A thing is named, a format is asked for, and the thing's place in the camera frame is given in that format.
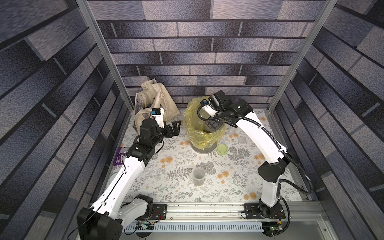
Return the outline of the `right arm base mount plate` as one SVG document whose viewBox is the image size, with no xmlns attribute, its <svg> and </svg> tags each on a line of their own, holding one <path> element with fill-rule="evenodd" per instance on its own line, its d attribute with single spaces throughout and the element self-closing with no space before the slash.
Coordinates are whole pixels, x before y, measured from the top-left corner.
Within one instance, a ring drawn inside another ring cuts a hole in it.
<svg viewBox="0 0 384 240">
<path fill-rule="evenodd" d="M 248 220 L 283 220 L 286 219 L 285 211 L 280 203 L 273 207 L 259 203 L 244 204 L 245 218 Z"/>
</svg>

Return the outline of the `short frosted plastic cup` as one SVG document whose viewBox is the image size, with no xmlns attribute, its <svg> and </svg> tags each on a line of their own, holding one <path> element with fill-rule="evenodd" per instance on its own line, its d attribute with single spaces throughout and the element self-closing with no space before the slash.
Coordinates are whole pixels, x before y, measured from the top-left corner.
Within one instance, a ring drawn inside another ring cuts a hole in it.
<svg viewBox="0 0 384 240">
<path fill-rule="evenodd" d="M 195 186 L 200 187 L 204 184 L 206 172 L 203 168 L 197 167 L 192 171 L 193 183 Z"/>
</svg>

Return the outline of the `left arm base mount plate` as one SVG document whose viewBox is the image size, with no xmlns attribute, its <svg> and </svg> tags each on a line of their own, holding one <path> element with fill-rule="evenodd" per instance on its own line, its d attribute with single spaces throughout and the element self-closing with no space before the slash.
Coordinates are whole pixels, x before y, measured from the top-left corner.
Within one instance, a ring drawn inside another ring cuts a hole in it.
<svg viewBox="0 0 384 240">
<path fill-rule="evenodd" d="M 161 221 L 167 219 L 167 204 L 154 204 L 152 212 L 149 215 L 144 215 L 141 220 Z"/>
</svg>

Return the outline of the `tall clear plastic jar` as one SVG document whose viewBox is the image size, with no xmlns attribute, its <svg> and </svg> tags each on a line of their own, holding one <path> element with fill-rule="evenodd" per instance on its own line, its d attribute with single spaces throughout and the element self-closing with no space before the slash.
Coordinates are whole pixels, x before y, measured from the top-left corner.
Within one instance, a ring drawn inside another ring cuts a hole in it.
<svg viewBox="0 0 384 240">
<path fill-rule="evenodd" d="M 228 127 L 228 134 L 229 135 L 234 135 L 237 133 L 238 127 L 236 125 L 227 124 L 227 127 Z"/>
</svg>

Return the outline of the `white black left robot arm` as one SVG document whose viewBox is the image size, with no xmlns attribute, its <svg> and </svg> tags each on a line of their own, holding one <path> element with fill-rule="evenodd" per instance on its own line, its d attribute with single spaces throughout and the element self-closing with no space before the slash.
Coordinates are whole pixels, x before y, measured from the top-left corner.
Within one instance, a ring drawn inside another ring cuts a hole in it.
<svg viewBox="0 0 384 240">
<path fill-rule="evenodd" d="M 90 208 L 79 211 L 76 231 L 80 240 L 118 240 L 131 223 L 152 214 L 153 199 L 148 196 L 139 195 L 126 206 L 123 200 L 156 153 L 156 146 L 178 136 L 180 128 L 181 121 L 160 127 L 155 119 L 143 120 L 140 134 L 123 153 L 123 166 L 115 178 Z"/>
</svg>

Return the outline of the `green jar lid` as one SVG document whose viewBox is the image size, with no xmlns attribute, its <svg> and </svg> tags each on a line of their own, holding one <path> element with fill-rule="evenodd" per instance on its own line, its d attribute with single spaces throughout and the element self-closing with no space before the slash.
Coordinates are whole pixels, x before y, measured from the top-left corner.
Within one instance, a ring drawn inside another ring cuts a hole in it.
<svg viewBox="0 0 384 240">
<path fill-rule="evenodd" d="M 225 144 L 217 144 L 216 146 L 216 152 L 217 154 L 221 155 L 221 156 L 224 156 L 228 153 L 229 151 L 229 148 L 227 145 Z"/>
</svg>

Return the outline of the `grey mesh waste bin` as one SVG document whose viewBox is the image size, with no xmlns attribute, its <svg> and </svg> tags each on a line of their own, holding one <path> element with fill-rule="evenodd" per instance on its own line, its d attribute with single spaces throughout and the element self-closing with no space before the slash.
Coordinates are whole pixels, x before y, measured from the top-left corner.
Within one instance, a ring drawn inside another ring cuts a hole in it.
<svg viewBox="0 0 384 240">
<path fill-rule="evenodd" d="M 218 141 L 213 141 L 206 138 L 189 138 L 192 149 L 199 154 L 209 154 L 216 149 Z"/>
</svg>

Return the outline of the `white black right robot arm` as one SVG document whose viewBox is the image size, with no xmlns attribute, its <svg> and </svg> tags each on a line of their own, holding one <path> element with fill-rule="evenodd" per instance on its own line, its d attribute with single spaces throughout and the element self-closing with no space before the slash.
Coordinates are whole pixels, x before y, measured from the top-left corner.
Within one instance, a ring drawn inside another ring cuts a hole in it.
<svg viewBox="0 0 384 240">
<path fill-rule="evenodd" d="M 261 123 L 253 108 L 245 100 L 234 103 L 223 91 L 209 97 L 216 117 L 224 117 L 224 122 L 237 126 L 255 143 L 265 157 L 265 162 L 258 168 L 263 179 L 262 195 L 259 200 L 260 216 L 270 219 L 280 211 L 280 183 L 288 162 L 282 147 L 274 136 Z"/>
</svg>

